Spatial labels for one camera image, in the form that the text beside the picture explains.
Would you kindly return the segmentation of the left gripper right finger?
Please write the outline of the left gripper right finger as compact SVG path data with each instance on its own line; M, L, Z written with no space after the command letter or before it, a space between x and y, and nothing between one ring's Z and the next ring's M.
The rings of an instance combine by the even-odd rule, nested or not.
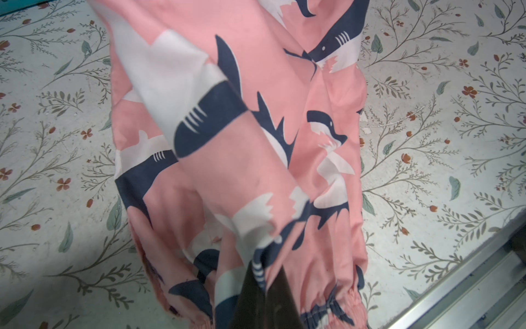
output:
M304 329L283 267L266 294L264 327L269 329Z

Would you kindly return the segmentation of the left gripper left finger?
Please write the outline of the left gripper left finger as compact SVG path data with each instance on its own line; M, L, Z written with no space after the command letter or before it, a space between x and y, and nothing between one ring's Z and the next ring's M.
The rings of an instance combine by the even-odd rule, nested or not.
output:
M263 329L265 325L265 292L254 278L252 265L249 265L238 296L231 329Z

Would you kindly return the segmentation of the pink shark print shorts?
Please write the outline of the pink shark print shorts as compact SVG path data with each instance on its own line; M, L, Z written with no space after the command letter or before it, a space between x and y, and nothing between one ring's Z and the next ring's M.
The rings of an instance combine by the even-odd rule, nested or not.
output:
M92 1L115 182L154 292L229 328L283 267L304 328L366 328L358 66L367 1Z

